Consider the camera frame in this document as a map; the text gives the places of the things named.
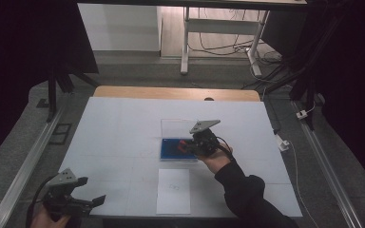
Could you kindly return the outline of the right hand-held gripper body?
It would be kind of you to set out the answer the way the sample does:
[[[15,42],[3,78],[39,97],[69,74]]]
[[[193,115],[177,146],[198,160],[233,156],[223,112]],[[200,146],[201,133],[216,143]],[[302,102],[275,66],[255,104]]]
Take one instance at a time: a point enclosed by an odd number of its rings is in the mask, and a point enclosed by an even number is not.
[[[208,157],[214,154],[220,143],[216,135],[211,131],[211,127],[220,122],[220,120],[197,121],[189,131],[195,145],[188,146],[188,148],[195,148],[198,151],[198,156]]]

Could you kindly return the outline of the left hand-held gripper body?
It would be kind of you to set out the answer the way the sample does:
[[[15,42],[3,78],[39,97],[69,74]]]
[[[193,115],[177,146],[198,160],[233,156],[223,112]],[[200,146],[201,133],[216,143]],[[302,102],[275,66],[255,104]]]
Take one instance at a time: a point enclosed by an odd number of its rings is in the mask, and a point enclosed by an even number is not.
[[[71,195],[73,190],[77,188],[78,179],[67,168],[47,183],[48,191],[43,197],[43,204],[52,216],[87,217],[90,214],[91,201],[76,199]]]

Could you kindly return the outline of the blue case with clear lid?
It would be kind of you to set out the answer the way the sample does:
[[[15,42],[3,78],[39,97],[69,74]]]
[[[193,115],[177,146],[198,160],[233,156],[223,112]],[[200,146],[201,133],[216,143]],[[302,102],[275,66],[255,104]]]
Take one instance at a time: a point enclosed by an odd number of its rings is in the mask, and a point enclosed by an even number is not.
[[[184,152],[180,141],[191,140],[189,133],[196,122],[184,119],[161,119],[161,152],[160,160],[166,162],[195,162],[196,156]]]

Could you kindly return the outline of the person's right hand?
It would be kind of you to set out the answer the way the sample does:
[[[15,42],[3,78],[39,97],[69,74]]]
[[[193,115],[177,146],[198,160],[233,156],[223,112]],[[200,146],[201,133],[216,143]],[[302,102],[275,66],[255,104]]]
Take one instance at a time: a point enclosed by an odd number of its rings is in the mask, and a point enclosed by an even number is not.
[[[225,165],[232,161],[232,148],[225,143],[222,143],[221,146],[228,152],[228,154],[226,154],[223,150],[218,149],[211,156],[198,156],[198,159],[202,161],[213,174],[217,174]]]

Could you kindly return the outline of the person's left hand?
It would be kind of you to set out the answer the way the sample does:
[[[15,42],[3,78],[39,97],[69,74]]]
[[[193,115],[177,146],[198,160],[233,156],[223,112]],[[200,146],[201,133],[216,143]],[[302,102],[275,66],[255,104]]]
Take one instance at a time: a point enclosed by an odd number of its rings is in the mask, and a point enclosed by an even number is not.
[[[30,228],[66,228],[70,216],[62,216],[57,221],[51,219],[48,210],[42,206],[32,219]]]

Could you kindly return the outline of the wooden table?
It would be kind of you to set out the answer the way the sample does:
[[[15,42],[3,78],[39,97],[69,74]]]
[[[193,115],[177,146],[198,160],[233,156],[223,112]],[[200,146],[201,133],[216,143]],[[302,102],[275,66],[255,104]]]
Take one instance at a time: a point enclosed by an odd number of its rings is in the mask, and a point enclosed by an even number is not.
[[[114,85],[98,86],[95,89],[93,96],[108,98],[171,99],[195,101],[260,101],[259,94],[255,90]]]

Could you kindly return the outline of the large white table cover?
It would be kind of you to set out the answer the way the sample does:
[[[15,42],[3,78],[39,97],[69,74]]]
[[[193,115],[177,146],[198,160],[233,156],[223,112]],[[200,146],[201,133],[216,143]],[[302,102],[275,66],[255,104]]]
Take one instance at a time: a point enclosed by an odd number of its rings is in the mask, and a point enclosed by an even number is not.
[[[76,129],[63,167],[87,185],[73,193],[91,200],[106,195],[93,209],[99,217],[229,218],[223,188],[200,161],[161,161],[161,119],[220,120],[213,132],[232,146],[247,175],[265,182],[264,196],[283,214],[300,216],[298,201],[276,137],[261,102],[184,101],[92,97]],[[160,169],[188,169],[189,215],[158,215]]]

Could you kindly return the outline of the black tripod stand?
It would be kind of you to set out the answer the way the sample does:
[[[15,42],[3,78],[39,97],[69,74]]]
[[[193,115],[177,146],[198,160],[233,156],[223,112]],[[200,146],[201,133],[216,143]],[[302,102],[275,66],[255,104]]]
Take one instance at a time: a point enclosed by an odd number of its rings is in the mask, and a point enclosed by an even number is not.
[[[59,86],[65,93],[73,92],[74,84],[70,79],[71,75],[76,76],[93,87],[100,86],[98,82],[87,76],[76,66],[71,64],[57,64],[54,66],[48,76],[48,123],[53,120],[57,112],[56,86]]]

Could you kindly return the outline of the white plug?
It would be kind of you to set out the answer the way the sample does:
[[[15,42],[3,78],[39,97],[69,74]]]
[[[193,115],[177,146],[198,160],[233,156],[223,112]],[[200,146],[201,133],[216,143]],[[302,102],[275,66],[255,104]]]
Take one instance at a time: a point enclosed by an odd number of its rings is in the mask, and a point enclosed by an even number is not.
[[[297,113],[297,118],[299,120],[303,120],[303,119],[306,119],[306,118],[309,118],[312,116],[313,114],[313,111],[315,109],[315,106],[313,105],[311,108],[309,109],[302,109],[300,110],[298,113]]]

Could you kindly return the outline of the black metal stand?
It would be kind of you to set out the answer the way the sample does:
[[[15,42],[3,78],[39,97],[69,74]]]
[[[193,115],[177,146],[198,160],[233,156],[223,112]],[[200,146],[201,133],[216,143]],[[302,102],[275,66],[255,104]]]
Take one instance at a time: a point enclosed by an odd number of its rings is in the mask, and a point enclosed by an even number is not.
[[[313,110],[315,108],[317,62],[322,59],[321,54],[329,44],[341,20],[342,16],[333,9],[329,10],[327,15],[322,16],[319,20],[316,35],[309,41],[308,46],[296,55],[296,58],[302,57],[298,70],[278,81],[275,85],[265,88],[265,93],[269,94],[280,87],[295,82],[294,87],[289,92],[289,97],[292,101],[297,101],[303,95],[306,95],[307,116],[303,118],[303,121],[307,123],[311,130],[315,129],[313,125]]]

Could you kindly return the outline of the dark curtain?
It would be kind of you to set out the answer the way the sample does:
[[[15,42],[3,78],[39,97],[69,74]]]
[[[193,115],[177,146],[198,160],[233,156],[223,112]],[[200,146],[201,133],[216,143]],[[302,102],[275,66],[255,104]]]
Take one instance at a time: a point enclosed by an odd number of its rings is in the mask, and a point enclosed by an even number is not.
[[[53,72],[98,71],[78,0],[0,0],[0,145]]]
[[[267,42],[283,53],[281,63],[297,71],[296,58],[318,31],[319,20],[334,10],[342,20],[317,62],[319,112],[365,171],[365,0],[305,0],[304,6],[274,7],[267,19]]]

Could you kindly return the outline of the white cabinet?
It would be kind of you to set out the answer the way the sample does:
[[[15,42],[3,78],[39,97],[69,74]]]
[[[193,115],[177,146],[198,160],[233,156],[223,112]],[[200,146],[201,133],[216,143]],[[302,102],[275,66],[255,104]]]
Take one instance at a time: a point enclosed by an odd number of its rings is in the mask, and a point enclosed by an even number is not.
[[[78,5],[93,50],[160,51],[160,7]]]

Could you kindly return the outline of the aluminium rail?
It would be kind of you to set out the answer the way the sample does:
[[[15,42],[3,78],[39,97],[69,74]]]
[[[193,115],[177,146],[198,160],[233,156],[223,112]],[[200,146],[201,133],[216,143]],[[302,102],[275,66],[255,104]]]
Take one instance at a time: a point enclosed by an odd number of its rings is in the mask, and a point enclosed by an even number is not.
[[[33,146],[29,150],[24,162],[10,184],[8,191],[0,200],[0,228],[5,228],[8,223],[16,203],[20,199],[36,164],[40,160],[45,147],[48,144],[48,140],[54,128],[64,113],[64,110],[65,105],[62,104],[53,115],[51,121],[49,123],[45,123],[44,128],[38,134]]]
[[[306,123],[304,119],[299,119],[301,128],[311,145],[313,152],[315,154],[316,160],[319,164],[321,172],[324,175],[325,180],[327,181],[332,194],[334,195],[337,205],[348,225],[349,228],[363,228],[362,222],[351,203],[351,200],[346,193],[344,187],[339,181],[336,172],[331,165],[325,151],[317,137],[317,134],[314,130],[310,128],[310,126]]]

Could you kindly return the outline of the black floor socket frame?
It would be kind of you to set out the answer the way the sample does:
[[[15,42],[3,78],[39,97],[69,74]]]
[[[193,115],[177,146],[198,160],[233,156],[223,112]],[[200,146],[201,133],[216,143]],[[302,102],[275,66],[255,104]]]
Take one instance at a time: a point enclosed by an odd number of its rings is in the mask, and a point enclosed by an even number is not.
[[[48,143],[52,145],[64,145],[67,141],[71,128],[71,123],[58,123],[55,126]]]

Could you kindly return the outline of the white desk frame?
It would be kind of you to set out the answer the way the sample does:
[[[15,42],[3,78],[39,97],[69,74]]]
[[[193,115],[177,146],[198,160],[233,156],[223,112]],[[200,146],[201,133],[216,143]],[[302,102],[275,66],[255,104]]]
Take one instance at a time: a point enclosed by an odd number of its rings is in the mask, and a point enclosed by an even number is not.
[[[183,43],[182,43],[182,61],[181,75],[188,73],[188,40],[190,33],[210,33],[210,34],[233,34],[233,35],[250,35],[253,37],[250,47],[244,49],[252,73],[255,76],[261,75],[256,52],[260,37],[263,33],[264,26],[268,18],[269,10],[263,10],[261,17],[257,21],[238,20],[221,20],[221,19],[204,19],[190,17],[190,8],[183,8]]]

